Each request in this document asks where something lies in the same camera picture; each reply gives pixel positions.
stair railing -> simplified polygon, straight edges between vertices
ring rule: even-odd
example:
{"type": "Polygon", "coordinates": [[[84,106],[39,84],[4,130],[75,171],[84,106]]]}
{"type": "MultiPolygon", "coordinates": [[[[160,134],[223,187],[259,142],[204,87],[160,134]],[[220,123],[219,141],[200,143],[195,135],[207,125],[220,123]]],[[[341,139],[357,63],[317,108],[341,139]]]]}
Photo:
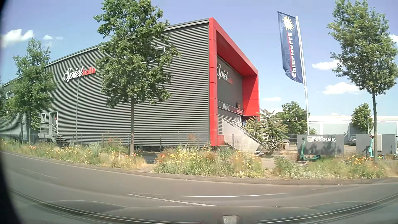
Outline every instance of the stair railing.
{"type": "Polygon", "coordinates": [[[239,129],[239,130],[241,130],[243,133],[245,133],[245,135],[247,135],[248,137],[250,137],[251,139],[253,139],[255,142],[257,142],[257,143],[259,143],[259,144],[262,145],[262,143],[261,143],[259,140],[257,140],[255,137],[251,136],[243,127],[241,127],[241,126],[239,126],[239,125],[237,125],[237,124],[235,124],[235,123],[229,121],[228,119],[222,118],[222,120],[224,120],[224,121],[227,122],[228,124],[232,125],[233,127],[237,128],[237,129],[239,129]]]}
{"type": "Polygon", "coordinates": [[[54,134],[54,133],[55,133],[55,135],[60,136],[60,133],[58,132],[58,127],[55,127],[54,124],[52,124],[52,133],[51,134],[54,134]]]}

sky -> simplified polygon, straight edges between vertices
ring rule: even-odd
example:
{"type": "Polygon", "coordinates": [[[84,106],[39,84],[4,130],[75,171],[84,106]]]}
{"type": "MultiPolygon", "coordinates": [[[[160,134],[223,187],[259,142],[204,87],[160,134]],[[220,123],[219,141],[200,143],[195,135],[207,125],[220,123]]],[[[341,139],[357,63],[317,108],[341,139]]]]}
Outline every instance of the sky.
{"type": "MultiPolygon", "coordinates": [[[[369,0],[385,13],[390,35],[398,41],[398,2],[369,0]]],[[[26,53],[26,42],[35,37],[51,47],[51,60],[99,44],[93,16],[101,14],[101,0],[8,0],[2,13],[0,72],[2,82],[15,77],[15,55],[26,53]]],[[[280,111],[295,101],[305,108],[304,85],[290,80],[282,68],[277,11],[298,16],[303,45],[308,108],[313,116],[351,115],[369,93],[359,91],[347,78],[336,77],[330,52],[340,45],[328,33],[334,0],[152,0],[171,24],[213,17],[259,71],[260,108],[280,111]]],[[[377,96],[378,116],[398,116],[398,85],[377,96]]]]}

road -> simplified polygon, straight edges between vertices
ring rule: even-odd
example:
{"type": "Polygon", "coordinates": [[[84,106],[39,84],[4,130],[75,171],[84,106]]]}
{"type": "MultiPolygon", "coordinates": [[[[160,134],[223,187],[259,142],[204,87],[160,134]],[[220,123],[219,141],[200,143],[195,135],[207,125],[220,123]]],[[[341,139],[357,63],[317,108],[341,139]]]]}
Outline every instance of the road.
{"type": "Polygon", "coordinates": [[[121,206],[309,207],[341,201],[376,201],[398,193],[397,183],[268,185],[149,177],[78,167],[3,152],[7,184],[45,200],[86,200],[121,206]]]}

white building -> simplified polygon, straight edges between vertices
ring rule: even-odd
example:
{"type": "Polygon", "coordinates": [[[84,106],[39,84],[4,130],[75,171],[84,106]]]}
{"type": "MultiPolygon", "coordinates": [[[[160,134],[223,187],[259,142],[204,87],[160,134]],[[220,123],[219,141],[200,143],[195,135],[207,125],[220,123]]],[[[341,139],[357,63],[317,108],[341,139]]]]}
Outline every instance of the white building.
{"type": "MultiPolygon", "coordinates": [[[[355,129],[351,123],[351,116],[310,116],[308,120],[310,128],[315,128],[317,134],[344,134],[346,138],[355,134],[365,134],[355,129]]],[[[398,134],[397,117],[377,117],[378,134],[398,134]]]]}

green scooter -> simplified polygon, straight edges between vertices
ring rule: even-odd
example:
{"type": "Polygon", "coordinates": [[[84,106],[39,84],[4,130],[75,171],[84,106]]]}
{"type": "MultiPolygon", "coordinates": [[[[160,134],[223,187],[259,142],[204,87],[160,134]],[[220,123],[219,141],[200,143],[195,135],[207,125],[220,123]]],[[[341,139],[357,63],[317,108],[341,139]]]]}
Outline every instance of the green scooter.
{"type": "MultiPolygon", "coordinates": [[[[374,159],[375,157],[374,157],[374,155],[373,155],[372,146],[373,146],[373,140],[375,139],[375,137],[371,135],[370,138],[371,138],[371,145],[369,146],[369,150],[368,150],[368,152],[366,153],[366,157],[367,157],[367,158],[373,158],[373,159],[374,159]]],[[[378,159],[384,159],[384,154],[378,155],[377,158],[378,158],[378,159]]]]}
{"type": "Polygon", "coordinates": [[[306,158],[304,155],[304,145],[305,145],[305,138],[302,138],[300,160],[317,160],[317,159],[321,158],[321,155],[315,155],[315,157],[313,157],[313,158],[306,158]]]}

